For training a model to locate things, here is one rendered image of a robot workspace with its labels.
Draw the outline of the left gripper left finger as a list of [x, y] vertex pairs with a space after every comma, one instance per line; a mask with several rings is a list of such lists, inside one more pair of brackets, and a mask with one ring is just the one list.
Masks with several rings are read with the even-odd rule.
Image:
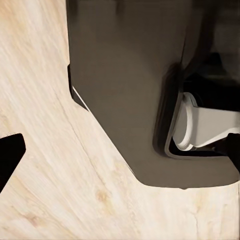
[[0, 193], [26, 153], [22, 133], [0, 138]]

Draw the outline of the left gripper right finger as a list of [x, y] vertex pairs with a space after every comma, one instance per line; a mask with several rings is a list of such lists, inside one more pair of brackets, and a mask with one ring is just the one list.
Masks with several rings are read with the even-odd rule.
[[225, 141], [224, 151], [240, 173], [240, 134], [228, 134]]

